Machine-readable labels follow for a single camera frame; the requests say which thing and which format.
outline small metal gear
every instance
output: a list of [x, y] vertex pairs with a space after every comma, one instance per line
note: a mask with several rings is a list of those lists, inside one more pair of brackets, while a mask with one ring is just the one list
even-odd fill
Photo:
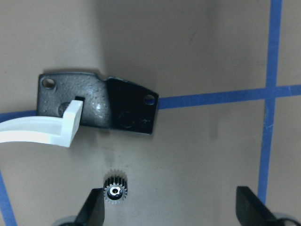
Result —
[[109, 177], [104, 182], [103, 195], [110, 203], [120, 203], [127, 197], [127, 181], [120, 176]]

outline white curved handle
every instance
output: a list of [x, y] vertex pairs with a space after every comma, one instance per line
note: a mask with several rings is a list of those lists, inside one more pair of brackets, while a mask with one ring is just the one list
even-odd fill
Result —
[[25, 141], [70, 147], [79, 128], [83, 102], [72, 100], [63, 118], [32, 116], [0, 123], [0, 143]]

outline screw hole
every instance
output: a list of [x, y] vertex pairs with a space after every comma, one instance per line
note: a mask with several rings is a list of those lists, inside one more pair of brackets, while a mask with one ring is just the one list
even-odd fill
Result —
[[143, 99], [145, 104], [147, 105], [154, 105], [155, 104], [155, 97], [153, 95], [146, 95]]
[[55, 81], [52, 79], [43, 79], [42, 85], [45, 88], [53, 89], [55, 87]]

